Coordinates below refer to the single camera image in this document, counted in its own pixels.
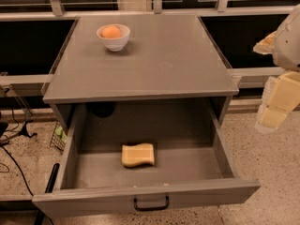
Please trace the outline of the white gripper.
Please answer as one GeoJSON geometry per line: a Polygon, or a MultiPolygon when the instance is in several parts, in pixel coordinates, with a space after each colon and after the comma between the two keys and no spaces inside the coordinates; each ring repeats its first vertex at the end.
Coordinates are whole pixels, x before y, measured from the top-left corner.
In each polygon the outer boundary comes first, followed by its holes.
{"type": "Polygon", "coordinates": [[[277,78],[270,77],[262,92],[255,128],[262,134],[277,130],[300,104],[300,5],[277,28],[259,41],[253,51],[273,55],[276,66],[286,70],[277,78]]]}

